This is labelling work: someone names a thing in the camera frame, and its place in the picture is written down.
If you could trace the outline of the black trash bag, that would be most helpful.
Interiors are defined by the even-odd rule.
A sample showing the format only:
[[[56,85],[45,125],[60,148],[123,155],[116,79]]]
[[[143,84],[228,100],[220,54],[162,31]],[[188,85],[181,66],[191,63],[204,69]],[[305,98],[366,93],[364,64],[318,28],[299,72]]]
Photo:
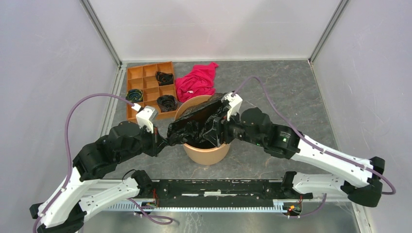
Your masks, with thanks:
[[[198,149],[215,148],[215,145],[204,138],[204,133],[211,129],[213,118],[223,114],[223,96],[223,93],[200,95],[184,102],[179,107],[175,120],[168,126],[168,144],[187,144]]]

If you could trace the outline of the orange trash bin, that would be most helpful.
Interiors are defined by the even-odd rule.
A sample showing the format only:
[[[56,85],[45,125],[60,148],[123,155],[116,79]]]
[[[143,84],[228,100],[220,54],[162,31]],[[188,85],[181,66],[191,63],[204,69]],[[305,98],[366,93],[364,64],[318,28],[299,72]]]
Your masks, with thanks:
[[[174,119],[178,119],[189,107],[198,105],[207,101],[211,95],[196,96],[184,102],[175,114]],[[189,144],[183,144],[183,149],[189,158],[201,165],[213,165],[220,162],[229,152],[230,144],[223,144],[217,148],[201,149]]]

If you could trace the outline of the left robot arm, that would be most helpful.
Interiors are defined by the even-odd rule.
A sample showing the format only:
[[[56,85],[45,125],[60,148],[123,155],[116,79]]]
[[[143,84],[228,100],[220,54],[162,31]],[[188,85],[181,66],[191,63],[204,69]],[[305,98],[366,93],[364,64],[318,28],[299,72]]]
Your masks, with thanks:
[[[98,194],[86,197],[85,193],[118,164],[142,153],[157,156],[167,145],[156,127],[148,130],[130,121],[121,122],[108,135],[85,145],[72,161],[69,182],[46,202],[30,207],[36,220],[34,232],[75,233],[97,213],[121,200],[150,196],[153,182],[143,170]]]

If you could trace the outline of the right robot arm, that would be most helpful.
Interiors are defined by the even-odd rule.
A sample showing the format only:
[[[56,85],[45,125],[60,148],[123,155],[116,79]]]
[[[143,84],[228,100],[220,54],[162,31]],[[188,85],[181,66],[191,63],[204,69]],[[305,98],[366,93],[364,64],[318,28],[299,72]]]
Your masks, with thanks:
[[[272,123],[259,108],[247,109],[235,116],[212,117],[203,138],[215,146],[238,139],[262,147],[273,157],[327,171],[327,174],[315,175],[287,172],[280,186],[287,198],[297,194],[347,195],[356,204],[377,207],[382,196],[383,185],[378,175],[384,171],[383,159],[362,159],[334,150],[289,126]]]

